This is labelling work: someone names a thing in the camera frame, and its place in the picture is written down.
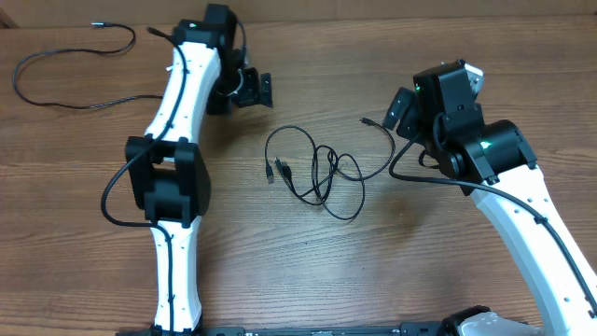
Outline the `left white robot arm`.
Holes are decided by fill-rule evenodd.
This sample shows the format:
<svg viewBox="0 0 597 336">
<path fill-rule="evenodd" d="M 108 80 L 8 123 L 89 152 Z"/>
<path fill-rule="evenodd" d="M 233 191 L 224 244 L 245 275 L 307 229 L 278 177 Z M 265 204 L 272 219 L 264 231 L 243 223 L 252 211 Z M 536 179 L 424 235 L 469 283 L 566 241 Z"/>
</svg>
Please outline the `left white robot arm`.
<svg viewBox="0 0 597 336">
<path fill-rule="evenodd" d="M 249 66 L 247 49 L 234 46 L 241 28 L 237 15 L 219 4 L 208 5 L 202 20 L 174 27 L 167 36 L 173 63 L 160 108 L 145 134 L 125 146 L 134 200 L 157 256 L 158 306 L 146 335 L 200 332 L 198 231 L 211 198 L 199 147 L 204 116 L 272 105 L 270 74 Z"/>
</svg>

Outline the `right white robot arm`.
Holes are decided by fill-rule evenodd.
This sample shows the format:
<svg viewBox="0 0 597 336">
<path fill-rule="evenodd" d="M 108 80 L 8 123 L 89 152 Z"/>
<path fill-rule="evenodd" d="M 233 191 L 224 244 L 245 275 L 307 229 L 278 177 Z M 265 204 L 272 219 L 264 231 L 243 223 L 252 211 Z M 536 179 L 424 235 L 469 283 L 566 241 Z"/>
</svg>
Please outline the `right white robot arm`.
<svg viewBox="0 0 597 336">
<path fill-rule="evenodd" d="M 548 192 L 537 157 L 507 119 L 486 123 L 477 98 L 483 72 L 464 60 L 443 63 L 401 88 L 383 125 L 423 146 L 441 177 L 390 176 L 459 187 L 490 220 L 532 293 L 542 327 L 505 319 L 486 306 L 445 317 L 436 335 L 593 335 L 596 273 Z"/>
</svg>

